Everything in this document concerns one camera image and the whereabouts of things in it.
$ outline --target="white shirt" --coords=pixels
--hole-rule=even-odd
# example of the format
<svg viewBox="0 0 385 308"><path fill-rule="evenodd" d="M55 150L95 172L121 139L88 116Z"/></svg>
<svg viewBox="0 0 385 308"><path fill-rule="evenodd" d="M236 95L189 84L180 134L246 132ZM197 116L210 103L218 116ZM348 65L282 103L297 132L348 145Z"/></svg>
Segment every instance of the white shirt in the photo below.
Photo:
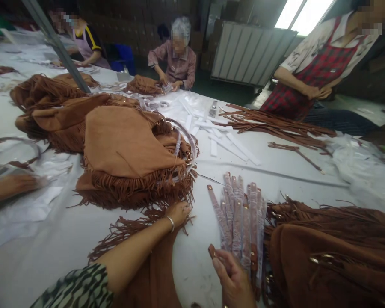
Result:
<svg viewBox="0 0 385 308"><path fill-rule="evenodd" d="M338 28L334 32L332 37L331 46L340 47L341 42L338 41L345 35L347 28L348 17L353 12L342 16ZM332 31L335 27L336 18L327 20L322 24L315 27L314 30L298 45L297 48L290 54L290 56L280 65L283 68L289 70L291 73L299 73L303 71L311 62L315 59L318 51L324 46L324 44L331 37ZM362 60L362 58L368 53L376 39L379 37L381 31L372 30L370 34L363 40L358 46L358 50L352 57L348 66L341 75L341 78L348 76L352 69ZM356 36L345 48L355 47L364 35Z"/></svg>

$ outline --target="blue chair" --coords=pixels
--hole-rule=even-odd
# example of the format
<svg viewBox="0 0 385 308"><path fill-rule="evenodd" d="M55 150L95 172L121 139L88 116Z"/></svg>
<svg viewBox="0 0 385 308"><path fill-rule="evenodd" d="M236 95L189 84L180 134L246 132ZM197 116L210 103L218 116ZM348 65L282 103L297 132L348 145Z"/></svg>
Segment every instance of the blue chair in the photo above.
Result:
<svg viewBox="0 0 385 308"><path fill-rule="evenodd" d="M124 65L125 65L130 75L135 76L136 65L134 63L134 56L133 56L133 51L131 50L131 47L126 45L118 45L118 44L116 44L115 47L117 48L118 53L120 54L121 60L112 61L110 63L111 69L113 71L119 72L124 70Z"/></svg>

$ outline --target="pink shirt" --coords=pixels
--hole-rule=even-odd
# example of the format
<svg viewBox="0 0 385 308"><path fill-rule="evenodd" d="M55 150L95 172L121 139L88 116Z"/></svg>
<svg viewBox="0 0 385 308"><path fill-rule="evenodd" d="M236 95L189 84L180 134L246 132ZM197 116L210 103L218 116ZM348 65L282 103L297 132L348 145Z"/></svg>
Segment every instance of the pink shirt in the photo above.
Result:
<svg viewBox="0 0 385 308"><path fill-rule="evenodd" d="M148 54L148 66L158 64L158 60L167 60L166 75L169 82L173 83L182 80L185 90L193 87L197 56L190 47L187 46L185 54L181 58L178 58L172 50L171 41L168 40L161 46L150 51Z"/></svg>

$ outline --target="radiator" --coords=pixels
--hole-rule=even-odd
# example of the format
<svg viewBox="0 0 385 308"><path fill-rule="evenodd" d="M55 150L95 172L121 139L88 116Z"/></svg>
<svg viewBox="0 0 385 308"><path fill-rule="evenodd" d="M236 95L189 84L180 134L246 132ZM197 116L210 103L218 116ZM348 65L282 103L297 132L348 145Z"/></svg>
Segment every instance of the radiator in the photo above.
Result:
<svg viewBox="0 0 385 308"><path fill-rule="evenodd" d="M225 21L211 78L263 88L297 33Z"/></svg>

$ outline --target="patterned sleeve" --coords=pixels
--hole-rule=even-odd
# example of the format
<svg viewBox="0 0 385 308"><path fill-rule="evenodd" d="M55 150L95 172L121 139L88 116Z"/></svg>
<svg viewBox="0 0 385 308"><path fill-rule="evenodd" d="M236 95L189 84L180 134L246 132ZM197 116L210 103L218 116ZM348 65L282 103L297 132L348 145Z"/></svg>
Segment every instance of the patterned sleeve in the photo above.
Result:
<svg viewBox="0 0 385 308"><path fill-rule="evenodd" d="M48 288L31 308L111 307L113 293L107 290L105 265L94 263L76 269Z"/></svg>
<svg viewBox="0 0 385 308"><path fill-rule="evenodd" d="M307 58L310 59L306 62L312 62L318 50L322 48L330 37L334 23L334 20L329 20L315 27L280 66L289 70L291 73L296 73L304 69L305 67L298 70L302 62Z"/></svg>

